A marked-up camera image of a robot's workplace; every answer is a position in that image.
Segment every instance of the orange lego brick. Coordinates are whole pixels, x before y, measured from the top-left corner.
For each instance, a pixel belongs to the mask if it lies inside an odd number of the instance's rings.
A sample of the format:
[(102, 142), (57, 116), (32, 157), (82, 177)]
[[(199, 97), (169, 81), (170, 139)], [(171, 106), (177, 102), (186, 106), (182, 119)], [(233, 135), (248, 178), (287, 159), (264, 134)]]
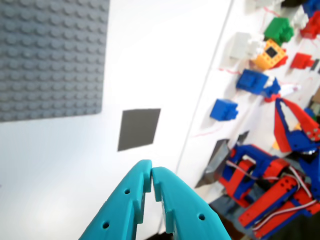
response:
[(273, 68), (286, 56), (286, 52), (272, 39), (266, 41), (264, 52), (252, 62), (265, 71)]

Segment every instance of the white wall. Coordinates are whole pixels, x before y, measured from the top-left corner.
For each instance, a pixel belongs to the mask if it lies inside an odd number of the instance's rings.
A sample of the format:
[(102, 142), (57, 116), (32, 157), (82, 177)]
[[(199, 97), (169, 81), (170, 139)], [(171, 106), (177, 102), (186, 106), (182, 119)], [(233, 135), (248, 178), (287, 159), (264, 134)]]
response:
[[(229, 4), (111, 0), (102, 113), (0, 124), (0, 239), (77, 239), (137, 161), (176, 170)], [(161, 108), (154, 143), (117, 152), (137, 108)], [(161, 218), (148, 194), (137, 239)]]
[[(239, 73), (250, 65), (248, 60), (230, 59), (229, 50), (236, 32), (263, 34), (272, 19), (278, 16), (276, 13), (278, 10), (278, 7), (256, 9), (254, 0), (233, 1), (177, 171), (177, 175), (191, 187), (196, 186), (208, 165), (216, 142), (220, 139), (231, 139), (229, 142), (231, 147), (239, 134), (250, 130), (245, 143), (255, 144), (267, 152), (271, 151), (275, 142), (275, 103), (265, 103), (262, 96), (236, 89)], [(301, 85), (300, 91), (286, 98), (304, 108), (320, 85), (320, 75), (317, 71), (310, 71), (310, 68), (290, 69), (290, 65), (297, 52), (310, 54), (313, 59), (320, 58), (320, 41), (319, 39), (312, 41), (302, 39), (296, 29), (290, 42), (284, 43), (282, 47), (287, 50), (289, 56), (286, 65), (265, 71), (265, 74), (276, 76), (283, 86), (286, 84)], [(227, 98), (238, 103), (239, 114), (235, 120), (218, 122), (209, 118), (217, 98)], [(287, 120), (292, 126), (297, 124), (297, 120), (292, 115), (288, 116)], [(212, 194), (212, 189), (218, 188), (217, 186), (205, 186), (196, 191), (207, 202), (211, 202), (220, 196), (219, 192)]]

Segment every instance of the red lego brick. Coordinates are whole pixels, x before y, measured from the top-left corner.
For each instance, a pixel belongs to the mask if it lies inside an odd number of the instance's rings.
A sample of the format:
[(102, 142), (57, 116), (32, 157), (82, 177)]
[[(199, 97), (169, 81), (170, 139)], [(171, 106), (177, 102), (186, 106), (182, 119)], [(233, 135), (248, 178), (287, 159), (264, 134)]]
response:
[(315, 39), (317, 35), (320, 34), (320, 11), (314, 13), (300, 33), (301, 36), (306, 39)]
[(282, 158), (278, 158), (273, 160), (268, 168), (265, 170), (263, 177), (268, 178), (268, 177), (277, 177), (283, 169), (289, 167), (290, 164), (286, 162)]
[[(239, 164), (238, 164), (239, 168), (241, 168), (242, 170), (244, 170), (245, 172), (249, 173), (250, 172), (250, 168), (254, 166), (254, 164), (249, 161), (249, 160), (242, 160)], [(228, 188), (226, 188), (226, 192), (228, 193), (229, 196), (233, 196), (239, 186), (239, 184), (242, 182), (242, 180), (244, 179), (246, 175), (239, 171), (238, 169), (236, 169), (229, 181), (228, 184)]]
[[(310, 203), (313, 200), (307, 195), (306, 191), (302, 187), (292, 197), (296, 201), (298, 201), (300, 205)], [(283, 206), (281, 206), (276, 211), (282, 211), (282, 210), (286, 210), (294, 207), (297, 207), (297, 206), (295, 206), (291, 201), (287, 201)], [(305, 209), (309, 211), (312, 215), (314, 215), (320, 211), (320, 203), (315, 203), (309, 207), (306, 207)], [(285, 222), (287, 219), (289, 219), (292, 215), (296, 214), (298, 211), (299, 210), (289, 211), (289, 212), (285, 212), (285, 213), (274, 216), (267, 223), (265, 223), (261, 228), (256, 230), (254, 235), (257, 238), (262, 238), (263, 236), (267, 235), (272, 230), (274, 230), (277, 226), (279, 226), (280, 224)]]
[(247, 227), (259, 215), (271, 207), (288, 191), (297, 186), (296, 180), (292, 177), (284, 176), (275, 183), (265, 194), (255, 201), (243, 214), (238, 218), (242, 226)]
[(312, 67), (314, 60), (311, 60), (311, 55), (297, 53), (291, 63), (292, 69), (305, 69), (306, 67)]

